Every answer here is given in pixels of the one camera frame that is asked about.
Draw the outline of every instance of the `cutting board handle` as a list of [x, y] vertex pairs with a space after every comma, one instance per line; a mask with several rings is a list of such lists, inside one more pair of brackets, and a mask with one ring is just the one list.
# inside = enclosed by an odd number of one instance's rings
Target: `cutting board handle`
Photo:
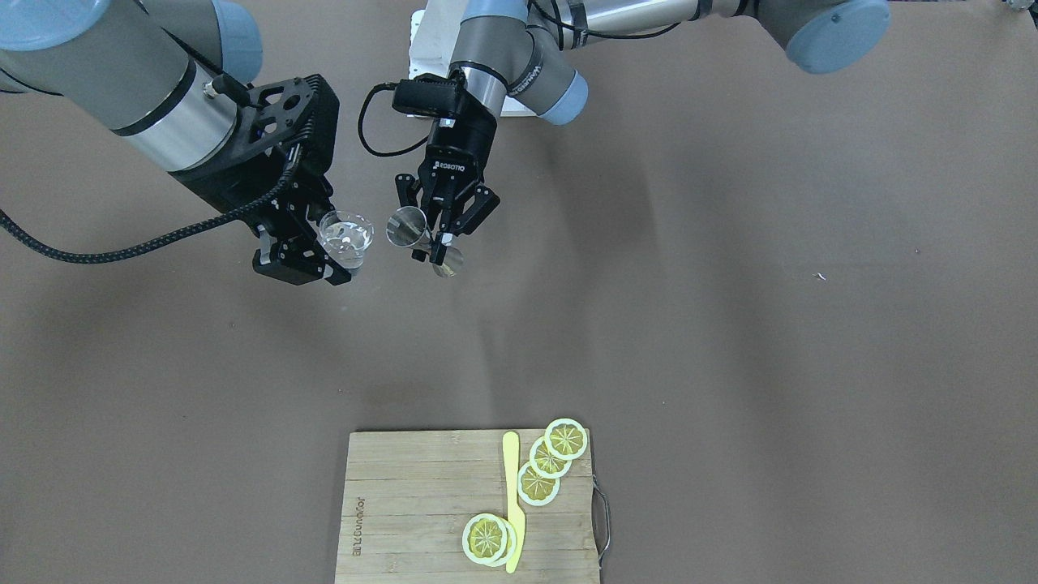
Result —
[[592, 531], [595, 535], [595, 548], [598, 549], [598, 568], [602, 569], [605, 563], [605, 554], [609, 551], [609, 546], [612, 545], [612, 525], [611, 517], [609, 515], [609, 499], [605, 496], [605, 492], [602, 491], [602, 485], [598, 482], [598, 475], [592, 474], [592, 510], [594, 510], [595, 501], [600, 501], [602, 504], [602, 523], [605, 533], [602, 537], [599, 537], [598, 530], [595, 525], [595, 513], [592, 513]]

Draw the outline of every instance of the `glass of water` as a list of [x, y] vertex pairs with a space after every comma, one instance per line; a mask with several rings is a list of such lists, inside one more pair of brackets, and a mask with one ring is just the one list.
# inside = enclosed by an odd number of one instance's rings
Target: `glass of water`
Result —
[[328, 255], [348, 270], [364, 262], [364, 250], [372, 244], [375, 225], [356, 213], [330, 211], [318, 223], [318, 242]]

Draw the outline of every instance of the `cutting board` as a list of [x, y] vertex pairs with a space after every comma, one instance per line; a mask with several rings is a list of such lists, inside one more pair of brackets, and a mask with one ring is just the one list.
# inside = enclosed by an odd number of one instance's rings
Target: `cutting board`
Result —
[[[520, 502], [526, 539], [515, 574], [465, 557], [466, 522], [506, 516], [506, 432], [350, 435], [335, 584], [600, 584], [590, 447], [554, 501]], [[522, 465], [544, 430], [517, 432]]]

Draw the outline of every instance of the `metal handle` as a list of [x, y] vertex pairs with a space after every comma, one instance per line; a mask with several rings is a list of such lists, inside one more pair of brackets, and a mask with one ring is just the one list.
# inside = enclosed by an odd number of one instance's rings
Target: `metal handle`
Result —
[[605, 554], [609, 551], [609, 546], [612, 545], [612, 525], [611, 517], [609, 513], [609, 499], [605, 496], [605, 492], [602, 491], [602, 485], [598, 482], [598, 475], [592, 474], [592, 500], [594, 501], [597, 496], [599, 500], [602, 501], [602, 517], [605, 520], [605, 543], [601, 546], [598, 544], [598, 534], [595, 535], [595, 548], [598, 549], [598, 568], [602, 569], [605, 563]]

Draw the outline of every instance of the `robotic arm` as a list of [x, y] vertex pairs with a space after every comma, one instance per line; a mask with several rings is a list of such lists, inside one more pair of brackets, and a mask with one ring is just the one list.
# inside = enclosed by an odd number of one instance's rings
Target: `robotic arm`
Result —
[[255, 23], [224, 0], [0, 0], [0, 91], [67, 96], [224, 213], [109, 253], [59, 251], [2, 211], [0, 222], [52, 257], [103, 262], [241, 219], [260, 239], [258, 273], [349, 281], [357, 266], [315, 229], [334, 210], [324, 173], [338, 99], [320, 75], [242, 85], [261, 59]]
[[512, 96], [554, 124], [579, 115], [588, 83], [563, 57], [604, 38], [709, 15], [748, 16], [808, 73], [843, 68], [868, 53], [890, 24], [885, 0], [470, 0], [446, 78], [401, 81], [393, 108], [434, 118], [417, 176], [395, 177], [401, 208], [389, 240], [439, 275], [453, 275], [458, 235], [471, 234], [499, 197], [484, 184], [497, 119]]

